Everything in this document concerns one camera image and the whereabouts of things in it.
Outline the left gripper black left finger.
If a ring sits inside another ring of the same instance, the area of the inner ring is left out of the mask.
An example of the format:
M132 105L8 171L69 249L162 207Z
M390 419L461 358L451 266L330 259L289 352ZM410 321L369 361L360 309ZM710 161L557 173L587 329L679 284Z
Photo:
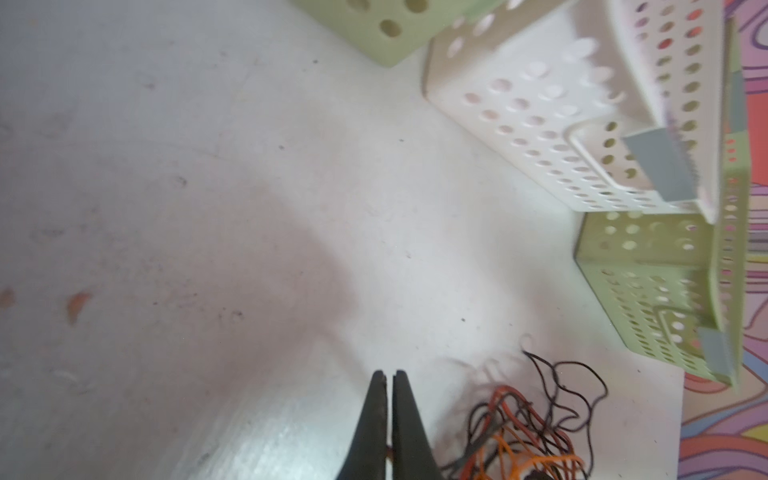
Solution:
M378 370L371 377L356 430L337 479L384 480L387 432L387 378Z

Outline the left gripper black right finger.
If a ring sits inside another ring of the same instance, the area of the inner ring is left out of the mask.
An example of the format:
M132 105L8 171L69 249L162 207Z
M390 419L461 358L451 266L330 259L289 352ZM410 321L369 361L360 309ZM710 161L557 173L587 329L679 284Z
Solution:
M442 479L408 375L403 370L394 375L392 415L393 478Z

